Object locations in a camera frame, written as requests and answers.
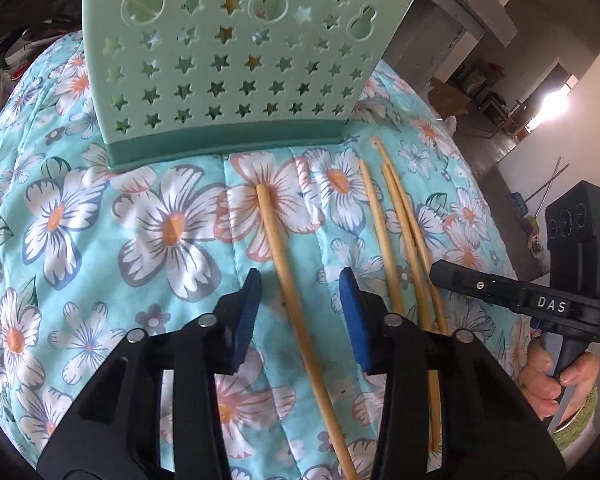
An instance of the basket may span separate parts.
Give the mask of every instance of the basket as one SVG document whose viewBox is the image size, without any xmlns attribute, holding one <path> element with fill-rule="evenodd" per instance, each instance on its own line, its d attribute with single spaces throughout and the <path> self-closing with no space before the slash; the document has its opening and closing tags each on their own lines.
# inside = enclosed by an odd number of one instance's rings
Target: basket
<svg viewBox="0 0 600 480">
<path fill-rule="evenodd" d="M 109 167 L 338 142 L 413 0 L 83 0 Z"/>
</svg>

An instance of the chopstick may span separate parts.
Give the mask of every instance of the chopstick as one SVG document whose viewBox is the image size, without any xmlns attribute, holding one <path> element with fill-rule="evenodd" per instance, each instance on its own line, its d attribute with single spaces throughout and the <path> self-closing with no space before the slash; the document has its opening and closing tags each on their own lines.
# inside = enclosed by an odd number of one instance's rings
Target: chopstick
<svg viewBox="0 0 600 480">
<path fill-rule="evenodd" d="M 358 472 L 353 465 L 353 460 L 347 449 L 347 443 L 342 434 L 342 428 L 340 428 L 335 410 L 331 404 L 331 398 L 322 380 L 320 365 L 314 352 L 309 330 L 304 322 L 300 297 L 298 296 L 294 277 L 286 259 L 284 244 L 278 231 L 278 219 L 271 205 L 269 191 L 264 184 L 258 184 L 256 192 L 258 194 L 258 202 L 260 203 L 260 212 L 264 221 L 267 240 L 269 241 L 273 256 L 273 263 L 276 266 L 280 288 L 285 299 L 286 309 L 291 320 L 291 325 L 296 333 L 304 367 L 306 368 L 311 388 L 314 391 L 322 420 L 327 428 L 329 440 L 336 452 L 346 480 L 358 480 Z"/>
<path fill-rule="evenodd" d="M 407 197 L 407 193 L 404 191 L 404 188 L 402 187 L 402 183 L 400 181 L 400 178 L 398 177 L 398 173 L 397 173 L 397 171 L 395 171 L 394 165 L 391 162 L 391 159 L 389 158 L 388 153 L 386 152 L 384 146 L 382 145 L 382 141 L 378 137 L 374 137 L 374 142 L 376 144 L 376 147 L 378 148 L 378 151 L 380 152 L 380 155 L 382 156 L 382 160 L 384 160 L 384 163 L 389 167 L 392 177 L 394 178 L 394 181 L 398 187 L 398 192 L 400 193 L 400 200 L 401 200 L 402 206 L 404 207 L 404 210 L 407 214 L 407 218 L 409 220 L 409 225 L 411 227 L 411 233 L 412 233 L 415 243 L 418 247 L 418 254 L 420 256 L 420 260 L 422 261 L 422 265 L 424 266 L 424 269 L 427 274 L 426 282 L 427 282 L 427 286 L 429 287 L 429 293 L 431 295 L 431 301 L 433 302 L 433 308 L 436 312 L 436 320 L 438 322 L 438 329 L 440 330 L 440 333 L 442 335 L 449 335 L 449 326 L 448 326 L 448 323 L 446 322 L 445 311 L 442 306 L 442 298 L 440 298 L 440 292 L 433 285 L 433 283 L 431 283 L 431 280 L 429 279 L 429 271 L 431 269 L 431 256 L 429 253 L 429 248 L 427 247 L 427 245 L 424 241 L 424 236 L 422 236 L 422 231 L 420 230 L 420 227 L 418 225 L 418 220 L 416 219 L 416 215 L 413 212 L 413 207 L 411 206 L 411 202 L 410 202 L 409 198 Z"/>
<path fill-rule="evenodd" d="M 404 242 L 407 262 L 411 268 L 411 278 L 413 279 L 413 287 L 416 294 L 420 327 L 427 332 L 431 332 L 432 326 L 429 317 L 429 301 L 427 301 L 425 280 L 420 273 L 422 268 L 420 267 L 420 262 L 418 260 L 418 251 L 416 250 L 416 244 L 413 241 L 413 237 L 411 237 L 409 220 L 404 207 L 402 206 L 398 184 L 394 180 L 388 164 L 382 165 L 382 174 L 384 175 L 384 180 L 389 188 L 389 195 L 394 203 L 395 213 L 398 217 L 398 223 L 400 224 L 400 229 L 402 231 L 402 241 Z M 429 447 L 433 451 L 436 451 L 442 432 L 442 402 L 440 400 L 440 382 L 438 381 L 437 370 L 428 370 L 428 380 L 429 405 L 431 410 L 431 438 Z"/>
<path fill-rule="evenodd" d="M 389 235 L 386 232 L 386 222 L 384 221 L 384 213 L 380 207 L 380 202 L 374 190 L 373 181 L 369 175 L 369 170 L 366 167 L 364 160 L 360 159 L 360 170 L 362 171 L 362 180 L 365 183 L 366 196 L 369 200 L 371 215 L 374 218 L 374 226 L 376 235 L 378 235 L 378 243 L 380 245 L 380 255 L 384 262 L 384 270 L 386 271 L 386 282 L 389 288 L 389 301 L 391 302 L 394 312 L 399 312 L 406 315 L 404 305 L 402 304 L 402 293 L 400 291 L 400 282 L 398 281 L 398 272 L 395 265 L 394 253 L 391 250 L 389 243 Z"/>
</svg>

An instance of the star cutout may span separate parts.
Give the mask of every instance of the star cutout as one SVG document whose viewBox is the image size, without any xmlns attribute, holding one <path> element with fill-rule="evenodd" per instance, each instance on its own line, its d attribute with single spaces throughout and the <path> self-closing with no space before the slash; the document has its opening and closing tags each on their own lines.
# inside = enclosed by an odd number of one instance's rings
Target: star cutout
<svg viewBox="0 0 600 480">
<path fill-rule="evenodd" d="M 144 97 L 142 98 L 142 101 L 149 101 L 149 104 L 152 105 L 152 104 L 154 104 L 154 101 L 156 99 L 160 99 L 160 95 L 158 94 L 157 88 L 153 88 L 152 90 L 144 91 Z"/>
<path fill-rule="evenodd" d="M 224 89 L 224 81 L 219 83 L 211 83 L 211 88 L 207 90 L 207 93 L 213 94 L 214 97 L 218 97 L 222 92 L 226 92 Z"/>
<path fill-rule="evenodd" d="M 191 91 L 191 83 L 187 83 L 186 85 L 178 85 L 178 91 L 174 94 L 175 96 L 180 96 L 182 100 L 187 98 L 187 96 L 192 95 Z"/>
<path fill-rule="evenodd" d="M 237 114 L 240 114 L 240 117 L 244 117 L 246 114 L 250 114 L 251 113 L 251 105 L 238 105 L 238 111 L 236 112 Z"/>
<path fill-rule="evenodd" d="M 274 81 L 273 85 L 269 87 L 269 90 L 273 92 L 273 95 L 278 95 L 278 92 L 282 92 L 285 89 L 285 84 L 280 81 Z"/>
<path fill-rule="evenodd" d="M 291 35 L 288 38 L 286 38 L 284 43 L 288 44 L 289 48 L 293 48 L 296 45 L 300 44 L 300 39 L 301 39 L 301 36 L 299 34 L 297 36 Z"/>
<path fill-rule="evenodd" d="M 196 38 L 196 28 L 195 27 L 191 27 L 191 28 L 182 27 L 182 30 L 180 31 L 180 34 L 178 35 L 178 41 L 181 41 L 182 43 L 184 43 L 187 46 L 189 46 L 189 43 L 191 43 L 192 41 L 196 41 L 197 39 L 198 38 Z"/>
<path fill-rule="evenodd" d="M 329 47 L 329 40 L 324 40 L 320 38 L 318 42 L 314 45 L 317 50 L 326 50 Z"/>
<path fill-rule="evenodd" d="M 160 72 L 160 69 L 157 67 L 158 62 L 153 60 L 151 63 L 147 63 L 146 61 L 142 62 L 142 72 L 146 74 L 149 79 L 151 79 L 156 72 Z"/>
<path fill-rule="evenodd" d="M 264 30 L 260 30 L 259 28 L 257 28 L 256 31 L 251 36 L 251 40 L 255 41 L 257 46 L 260 46 L 263 41 L 271 41 L 271 39 L 269 37 L 269 32 L 270 32 L 270 30 L 268 28 L 266 28 Z"/>
<path fill-rule="evenodd" d="M 340 26 L 340 17 L 328 14 L 327 17 L 322 21 L 327 30 L 331 30 L 333 27 Z"/>
<path fill-rule="evenodd" d="M 242 88 L 240 88 L 245 95 L 249 95 L 250 92 L 256 91 L 256 82 L 255 81 L 243 81 Z"/>
<path fill-rule="evenodd" d="M 125 119 L 124 121 L 116 121 L 116 131 L 122 132 L 123 135 L 126 135 L 126 131 L 131 128 L 131 124 L 129 124 L 129 119 Z"/>
<path fill-rule="evenodd" d="M 340 73 L 340 69 L 341 69 L 341 68 L 342 68 L 342 67 L 341 67 L 340 65 L 336 65 L 336 64 L 334 63 L 334 64 L 333 64 L 333 66 L 332 66 L 332 67 L 329 69 L 329 73 L 330 73 L 332 76 L 336 77 L 336 74 L 339 74 L 339 73 Z"/>
<path fill-rule="evenodd" d="M 178 110 L 176 121 L 180 121 L 182 124 L 184 124 L 184 121 L 190 118 L 192 118 L 192 115 L 189 111 L 189 108 L 186 108 L 185 110 Z"/>
<path fill-rule="evenodd" d="M 311 74 L 313 72 L 318 72 L 318 63 L 319 61 L 310 61 L 306 66 L 306 71 Z"/>
<path fill-rule="evenodd" d="M 122 43 L 120 43 L 120 38 L 105 38 L 104 39 L 104 50 L 102 53 L 105 56 L 114 57 L 116 52 L 122 48 Z"/>
<path fill-rule="evenodd" d="M 348 56 L 351 54 L 351 45 L 345 43 L 342 48 L 338 51 L 342 57 Z"/>
<path fill-rule="evenodd" d="M 218 115 L 222 115 L 222 112 L 220 111 L 219 106 L 217 106 L 215 108 L 213 106 L 210 106 L 209 111 L 205 114 L 205 116 L 211 117 L 212 121 L 215 121 L 216 117 L 218 117 Z"/>
<path fill-rule="evenodd" d="M 220 26 L 220 30 L 214 36 L 216 40 L 220 40 L 222 44 L 225 44 L 227 41 L 232 40 L 234 38 L 234 28 L 233 27 L 223 27 Z"/>
<path fill-rule="evenodd" d="M 286 69 L 291 68 L 291 58 L 281 57 L 280 62 L 276 65 L 280 69 L 280 72 L 284 72 Z"/>
<path fill-rule="evenodd" d="M 193 14 L 200 8 L 200 0 L 184 0 L 182 9 L 186 10 L 189 14 Z"/>
<path fill-rule="evenodd" d="M 176 69 L 181 70 L 183 74 L 186 74 L 193 67 L 194 65 L 191 62 L 191 56 L 178 58 L 178 64 L 176 65 Z"/>
<path fill-rule="evenodd" d="M 218 72 L 220 72 L 225 66 L 229 66 L 229 55 L 227 56 L 216 56 L 214 55 L 214 62 L 211 64 Z"/>
<path fill-rule="evenodd" d="M 117 108 L 118 111 L 120 111 L 124 105 L 128 105 L 128 101 L 125 101 L 124 94 L 120 94 L 119 97 L 111 98 L 111 108 Z"/>
<path fill-rule="evenodd" d="M 293 17 L 296 19 L 296 22 L 298 22 L 300 25 L 302 25 L 304 22 L 310 22 L 311 7 L 299 6 L 298 10 L 294 12 Z"/>
<path fill-rule="evenodd" d="M 125 75 L 122 73 L 121 66 L 110 66 L 109 67 L 109 77 L 107 77 L 107 83 L 118 84 Z"/>
<path fill-rule="evenodd" d="M 152 30 L 151 32 L 143 32 L 142 33 L 142 41 L 140 44 L 143 44 L 149 50 L 151 50 L 154 45 L 160 43 L 160 38 L 158 37 L 158 31 Z"/>
<path fill-rule="evenodd" d="M 160 117 L 158 117 L 158 114 L 153 114 L 153 115 L 147 115 L 146 121 L 144 122 L 144 124 L 148 124 L 152 128 L 155 128 L 161 122 L 162 121 L 160 120 Z"/>
<path fill-rule="evenodd" d="M 226 13 L 231 16 L 236 10 L 242 10 L 240 6 L 240 0 L 224 0 L 224 4 L 220 6 L 221 9 L 226 10 Z"/>
<path fill-rule="evenodd" d="M 267 103 L 267 107 L 263 110 L 267 114 L 271 115 L 273 112 L 278 111 L 278 103 Z"/>
<path fill-rule="evenodd" d="M 254 70 L 256 70 L 257 67 L 262 66 L 262 63 L 260 62 L 261 57 L 262 56 L 252 56 L 251 54 L 249 54 L 249 59 L 244 65 L 248 66 L 249 70 L 253 72 Z"/>
</svg>

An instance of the screw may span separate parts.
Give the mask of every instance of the screw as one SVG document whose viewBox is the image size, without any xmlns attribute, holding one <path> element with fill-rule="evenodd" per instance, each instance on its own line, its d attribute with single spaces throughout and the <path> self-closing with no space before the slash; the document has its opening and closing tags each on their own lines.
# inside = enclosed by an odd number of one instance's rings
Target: screw
<svg viewBox="0 0 600 480">
<path fill-rule="evenodd" d="M 126 333 L 126 340 L 130 343 L 137 343 L 138 341 L 142 341 L 144 339 L 145 333 L 141 328 L 135 328 L 133 330 L 129 330 Z"/>
<path fill-rule="evenodd" d="M 384 324 L 387 326 L 400 326 L 402 324 L 402 316 L 393 312 L 384 316 Z"/>
<path fill-rule="evenodd" d="M 198 324 L 204 328 L 213 326 L 217 322 L 218 322 L 218 318 L 216 316 L 214 316 L 213 314 L 203 314 L 202 316 L 200 316 L 198 318 Z"/>
<path fill-rule="evenodd" d="M 474 333 L 471 330 L 467 330 L 465 328 L 461 328 L 460 330 L 456 330 L 454 333 L 456 339 L 458 339 L 461 343 L 470 343 L 474 340 Z"/>
</svg>

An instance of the floral quilt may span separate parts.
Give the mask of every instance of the floral quilt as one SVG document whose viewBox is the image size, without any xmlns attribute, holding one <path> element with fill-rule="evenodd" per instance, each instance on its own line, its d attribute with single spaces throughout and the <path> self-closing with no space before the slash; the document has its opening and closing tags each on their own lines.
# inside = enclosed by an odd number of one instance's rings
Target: floral quilt
<svg viewBox="0 0 600 480">
<path fill-rule="evenodd" d="M 400 229 L 370 142 L 381 137 L 435 259 L 513 276 L 488 205 L 451 137 L 381 62 L 337 146 L 196 156 L 109 173 L 82 35 L 51 46 L 0 115 L 0 424 L 35 464 L 54 429 L 125 332 L 177 330 L 240 287 L 251 267 L 264 296 L 237 375 L 216 387 L 235 479 L 340 480 L 278 286 L 255 186 L 273 196 L 304 314 L 350 453 L 368 478 L 384 377 L 361 373 L 338 296 L 340 270 L 388 304 L 396 272 L 416 319 Z M 375 179 L 398 266 L 387 269 L 360 160 Z M 474 331 L 515 377 L 528 321 L 443 293 L 452 329 Z M 160 416 L 173 467 L 171 381 Z M 439 457 L 432 456 L 432 465 Z"/>
</svg>

